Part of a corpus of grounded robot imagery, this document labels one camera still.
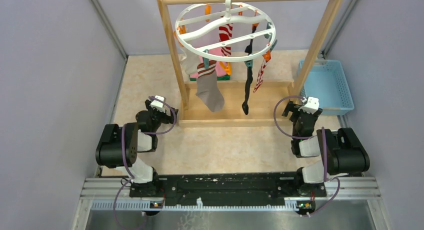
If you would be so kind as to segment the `light blue plastic basket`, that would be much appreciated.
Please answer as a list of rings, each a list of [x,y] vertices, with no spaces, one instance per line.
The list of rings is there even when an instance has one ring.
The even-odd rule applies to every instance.
[[[318,98],[324,115],[343,116],[355,108],[342,64],[338,60],[317,59],[300,95]]]

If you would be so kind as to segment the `grey striped cuff sock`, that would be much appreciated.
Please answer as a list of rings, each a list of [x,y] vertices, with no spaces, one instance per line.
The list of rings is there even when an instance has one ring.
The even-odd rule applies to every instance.
[[[208,67],[204,63],[197,66],[196,95],[211,112],[222,110],[225,99],[218,88],[215,60],[209,60]]]

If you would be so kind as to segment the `black sock front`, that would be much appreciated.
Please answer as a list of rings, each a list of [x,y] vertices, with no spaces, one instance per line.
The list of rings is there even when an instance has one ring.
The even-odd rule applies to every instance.
[[[244,102],[242,103],[242,109],[245,115],[249,114],[249,105],[248,105],[248,101],[249,101],[249,97],[250,97],[250,87],[253,81],[253,71],[252,71],[252,67],[248,68],[246,67],[246,75],[247,75],[247,79],[245,82],[245,87],[244,87]]]

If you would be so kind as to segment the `black sock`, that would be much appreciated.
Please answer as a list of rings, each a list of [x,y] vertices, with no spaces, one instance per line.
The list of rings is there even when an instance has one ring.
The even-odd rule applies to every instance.
[[[249,101],[249,97],[250,97],[250,87],[253,81],[253,71],[252,71],[252,67],[248,68],[246,67],[246,75],[247,75],[247,79],[245,82],[245,87],[244,87],[244,102],[242,103],[242,109],[245,115],[249,114],[249,105],[248,105],[248,101]]]
[[[251,28],[251,33],[252,34],[255,33],[256,30],[257,30],[257,25],[253,24]],[[249,44],[245,48],[244,52],[247,53],[248,55],[251,55],[253,52],[253,40],[254,38],[251,38]]]

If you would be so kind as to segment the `white round clip hanger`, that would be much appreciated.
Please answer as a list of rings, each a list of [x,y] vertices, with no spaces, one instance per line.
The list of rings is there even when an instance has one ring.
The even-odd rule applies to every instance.
[[[180,19],[175,22],[176,38],[178,42],[188,51],[204,60],[216,60],[220,62],[247,62],[255,59],[261,54],[272,51],[277,44],[276,28],[271,18],[259,10],[258,8],[246,3],[236,3],[232,0],[225,0],[225,10],[209,15],[203,15],[190,19]],[[184,26],[209,20],[209,22],[192,32],[181,33]],[[234,24],[246,24],[252,26],[252,32],[240,37],[233,36]],[[218,30],[219,42],[202,46],[194,47],[191,41],[203,37],[211,31]],[[247,55],[241,57],[232,57],[229,53],[230,47],[233,44],[243,41],[253,41],[258,37],[265,37],[267,44],[257,53],[253,53],[252,47],[247,47]]]

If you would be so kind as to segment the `black sock back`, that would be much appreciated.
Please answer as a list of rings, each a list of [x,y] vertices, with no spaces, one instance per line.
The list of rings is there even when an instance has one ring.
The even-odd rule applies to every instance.
[[[251,33],[252,34],[255,33],[256,30],[257,30],[257,25],[253,24],[251,28]],[[253,52],[253,40],[254,38],[251,38],[249,44],[245,48],[244,52],[247,53],[248,55],[251,55]]]

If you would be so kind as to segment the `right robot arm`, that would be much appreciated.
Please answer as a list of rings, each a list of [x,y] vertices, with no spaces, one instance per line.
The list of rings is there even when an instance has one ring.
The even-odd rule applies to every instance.
[[[312,107],[288,101],[282,115],[292,122],[291,150],[297,158],[320,157],[320,160],[296,171],[293,189],[306,196],[320,188],[320,184],[338,176],[359,174],[369,170],[368,153],[352,128],[315,130],[315,123],[322,113]]]

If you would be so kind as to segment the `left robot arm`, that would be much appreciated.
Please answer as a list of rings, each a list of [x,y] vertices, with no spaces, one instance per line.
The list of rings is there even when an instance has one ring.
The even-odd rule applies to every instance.
[[[164,194],[157,171],[138,158],[140,153],[156,151],[158,129],[163,124],[174,128],[179,110],[168,105],[164,98],[156,96],[145,101],[145,110],[135,115],[135,121],[105,125],[99,139],[95,160],[99,166],[117,169],[126,174],[120,180],[121,187],[135,196],[156,197]]]

